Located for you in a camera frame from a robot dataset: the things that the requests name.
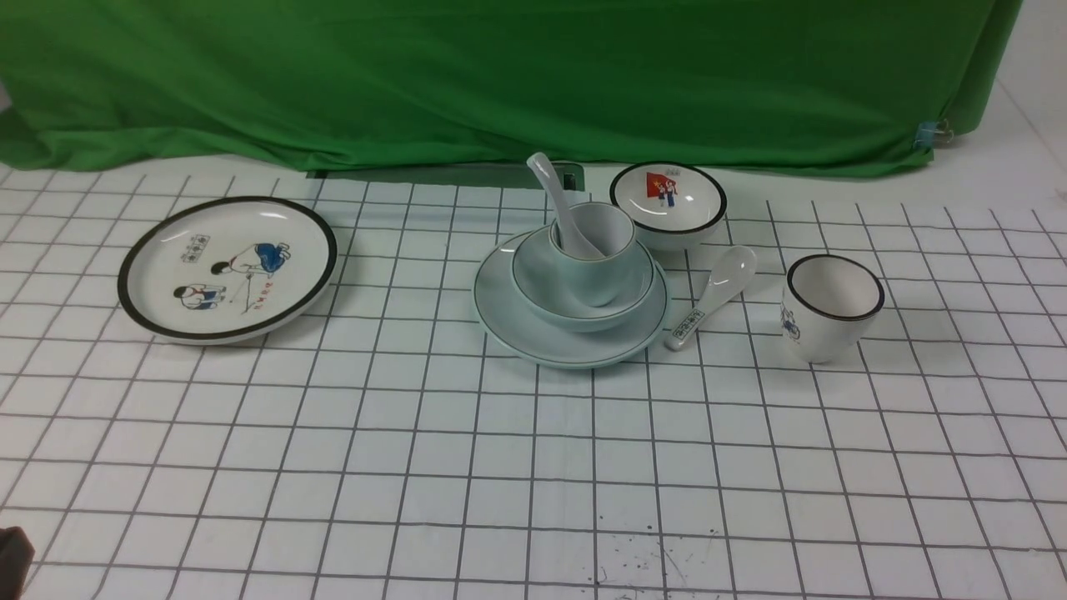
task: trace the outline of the tableware set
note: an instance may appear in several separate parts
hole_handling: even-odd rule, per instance
[[[667,277],[649,249],[699,246],[726,215],[722,187],[671,162],[635,164],[611,183],[610,204],[569,205],[541,153],[527,165],[552,199],[552,224],[516,235],[479,265],[472,298],[484,330],[519,357],[556,368],[593,368],[630,358],[667,326]],[[337,265],[333,231],[286,200],[222,199],[178,212],[146,233],[123,262],[118,299],[138,325],[181,344],[233,344],[300,315],[328,288]],[[701,322],[755,273],[751,249],[729,249],[694,309],[665,336],[682,350]],[[784,345],[811,363],[855,344],[885,304],[865,267],[818,254],[786,274]]]

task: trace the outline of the pale blue saucer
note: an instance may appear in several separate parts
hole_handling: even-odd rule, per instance
[[[529,234],[505,241],[478,267],[475,315],[485,331],[520,357],[555,368],[596,368],[625,360],[659,336],[667,320],[667,277],[653,263],[652,290],[626,322],[605,331],[567,331],[538,318],[511,280],[511,258]]]
[[[627,282],[623,291],[603,306],[590,306],[578,300],[559,277],[548,235],[552,225],[530,233],[515,249],[511,277],[519,295],[542,320],[569,331],[603,331],[630,320],[652,290],[656,271],[652,255],[644,247],[628,258]]]

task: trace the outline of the spoon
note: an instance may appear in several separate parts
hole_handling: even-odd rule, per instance
[[[552,168],[548,157],[539,152],[526,159],[526,167],[529,167],[530,171],[537,175],[541,187],[548,193],[548,198],[552,199],[552,203],[556,207],[559,241],[562,243],[563,250],[575,258],[586,260],[603,258],[604,253],[578,231],[578,224],[574,221],[574,216],[571,215],[571,205],[563,196],[563,186],[559,183],[559,177],[556,176],[556,170]]]
[[[727,250],[726,254],[712,265],[712,275],[707,278],[707,287],[704,288],[700,302],[697,302],[692,311],[664,340],[664,346],[675,352],[684,348],[700,323],[731,298],[740,294],[754,274],[755,252],[752,252],[751,248],[734,246]]]

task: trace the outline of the pale blue cup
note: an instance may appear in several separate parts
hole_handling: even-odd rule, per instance
[[[552,224],[554,262],[563,284],[579,301],[603,306],[632,284],[630,272],[638,267],[641,249],[637,246],[634,221],[622,209],[602,202],[571,206],[578,230],[603,254],[603,258],[571,256],[559,244],[559,231]]]

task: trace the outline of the cartoon child figure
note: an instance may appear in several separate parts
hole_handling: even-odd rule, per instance
[[[174,288],[174,297],[181,300],[181,305],[190,311],[210,311],[226,296],[226,288],[221,285],[191,283]]]
[[[674,186],[674,181],[667,179],[667,207],[674,208],[674,194],[678,193],[678,188]]]
[[[238,272],[250,278],[254,274],[272,278],[290,257],[287,243],[254,243],[228,262],[211,265],[211,274]]]

